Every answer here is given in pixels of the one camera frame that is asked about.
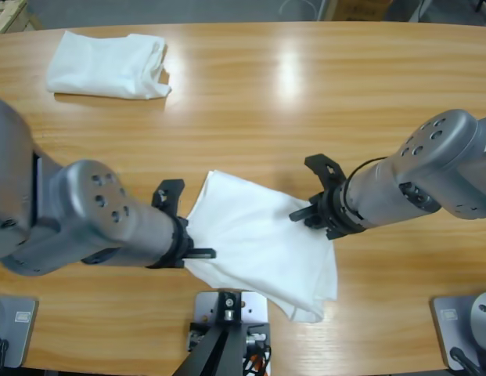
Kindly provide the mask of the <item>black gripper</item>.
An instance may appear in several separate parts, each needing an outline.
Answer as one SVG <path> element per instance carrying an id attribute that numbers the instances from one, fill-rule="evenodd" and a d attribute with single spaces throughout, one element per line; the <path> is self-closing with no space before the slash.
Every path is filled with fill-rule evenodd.
<path id="1" fill-rule="evenodd" d="M 344 185 L 336 186 L 310 198 L 310 205 L 289 214 L 292 222 L 305 221 L 312 229 L 325 229 L 329 240 L 365 231 L 344 206 Z"/>
<path id="2" fill-rule="evenodd" d="M 213 248 L 193 248 L 186 219 L 166 213 L 148 213 L 146 223 L 151 253 L 148 269 L 182 268 L 183 259 L 216 258 Z"/>

